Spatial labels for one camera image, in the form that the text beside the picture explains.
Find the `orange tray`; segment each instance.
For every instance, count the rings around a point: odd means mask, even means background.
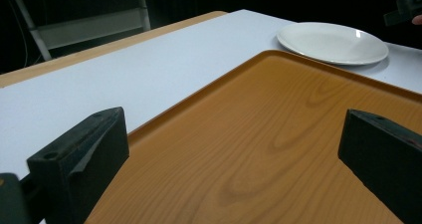
[[[422,132],[421,95],[263,52],[131,133],[87,223],[401,223],[337,156],[347,109]]]

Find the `table edge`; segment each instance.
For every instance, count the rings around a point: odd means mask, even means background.
[[[176,22],[167,26],[152,29],[150,31],[136,34],[127,38],[123,38],[114,42],[110,42],[104,45],[93,47],[87,50],[83,50],[77,53],[73,53],[68,56],[57,58],[48,62],[44,62],[35,66],[27,67],[24,69],[16,70],[10,73],[0,75],[0,88],[5,88],[13,84],[17,84],[31,78],[42,76],[44,74],[57,71],[59,69],[95,58],[107,53],[117,51],[137,43],[147,41],[149,39],[165,35],[167,33],[189,27],[222,15],[227,14],[224,11],[213,11],[205,13],[193,18],[189,18],[180,22]]]

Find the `black clamp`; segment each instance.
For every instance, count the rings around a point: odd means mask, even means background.
[[[384,14],[385,26],[393,26],[412,20],[422,14],[422,0],[397,0],[397,10]]]
[[[129,156],[122,108],[97,112],[0,174],[0,223],[84,223]]]
[[[422,135],[349,110],[338,157],[401,221],[422,223]]]

